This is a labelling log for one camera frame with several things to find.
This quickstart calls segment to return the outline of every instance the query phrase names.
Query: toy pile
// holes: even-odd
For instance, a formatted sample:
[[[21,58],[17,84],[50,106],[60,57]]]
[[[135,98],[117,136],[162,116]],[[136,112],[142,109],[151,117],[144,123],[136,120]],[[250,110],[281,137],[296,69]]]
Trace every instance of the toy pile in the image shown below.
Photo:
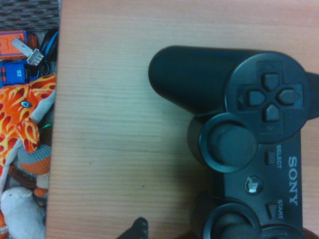
[[[0,239],[44,239],[58,30],[0,32]]]

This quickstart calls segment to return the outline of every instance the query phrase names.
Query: plush dragon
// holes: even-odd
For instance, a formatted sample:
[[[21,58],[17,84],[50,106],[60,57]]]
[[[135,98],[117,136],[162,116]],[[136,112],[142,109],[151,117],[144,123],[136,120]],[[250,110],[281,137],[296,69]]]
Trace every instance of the plush dragon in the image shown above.
[[[54,103],[55,83],[55,75],[49,75],[0,88],[0,195],[18,148],[34,152],[39,145],[37,123]]]

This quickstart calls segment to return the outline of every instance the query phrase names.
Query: game controller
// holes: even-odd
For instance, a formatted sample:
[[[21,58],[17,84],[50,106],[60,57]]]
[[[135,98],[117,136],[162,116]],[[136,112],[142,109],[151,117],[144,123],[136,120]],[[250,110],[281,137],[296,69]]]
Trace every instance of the game controller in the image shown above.
[[[193,113],[190,151],[210,171],[190,215],[201,239],[304,239],[301,134],[319,116],[319,76],[278,52],[171,46],[153,89]]]

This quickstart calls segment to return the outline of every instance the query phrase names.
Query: plush toy eye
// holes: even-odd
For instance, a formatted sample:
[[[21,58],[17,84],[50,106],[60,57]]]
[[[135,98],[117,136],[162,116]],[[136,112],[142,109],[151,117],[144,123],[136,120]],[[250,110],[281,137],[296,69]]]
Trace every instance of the plush toy eye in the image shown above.
[[[31,103],[29,103],[28,101],[22,101],[21,105],[25,108],[30,108],[32,106]]]

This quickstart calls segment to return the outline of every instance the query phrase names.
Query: wooden surface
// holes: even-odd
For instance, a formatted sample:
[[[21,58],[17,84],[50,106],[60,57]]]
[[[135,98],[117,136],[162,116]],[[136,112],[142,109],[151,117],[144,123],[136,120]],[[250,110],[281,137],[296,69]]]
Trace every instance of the wooden surface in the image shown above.
[[[188,231],[205,188],[192,115],[158,96],[169,45],[276,50],[319,73],[319,1],[64,0],[48,239],[115,239],[143,216],[151,239]],[[304,226],[319,234],[319,119],[302,130]]]

